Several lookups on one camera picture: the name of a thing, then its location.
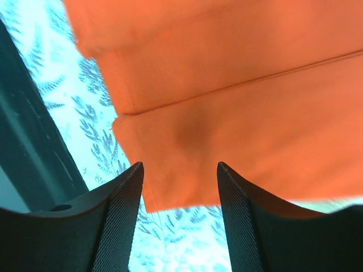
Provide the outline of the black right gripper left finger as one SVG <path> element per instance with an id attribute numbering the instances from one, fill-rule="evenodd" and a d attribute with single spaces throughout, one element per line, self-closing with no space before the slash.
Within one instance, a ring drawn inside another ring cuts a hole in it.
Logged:
<path id="1" fill-rule="evenodd" d="M 49 211 L 2 209 L 1 270 L 128 271 L 143 177 L 138 162 Z"/>

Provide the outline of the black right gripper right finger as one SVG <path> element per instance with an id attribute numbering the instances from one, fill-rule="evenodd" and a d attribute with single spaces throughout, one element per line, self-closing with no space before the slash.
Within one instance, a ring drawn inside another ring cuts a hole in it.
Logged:
<path id="1" fill-rule="evenodd" d="M 233 271 L 362 270 L 362 206 L 330 214 L 309 210 L 223 162 L 217 180 Z"/>

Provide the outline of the orange t shirt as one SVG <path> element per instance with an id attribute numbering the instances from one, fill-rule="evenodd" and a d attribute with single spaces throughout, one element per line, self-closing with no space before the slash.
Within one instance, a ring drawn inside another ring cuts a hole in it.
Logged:
<path id="1" fill-rule="evenodd" d="M 362 195 L 361 1 L 64 4 L 148 212 L 219 204 L 219 162 L 287 200 Z"/>

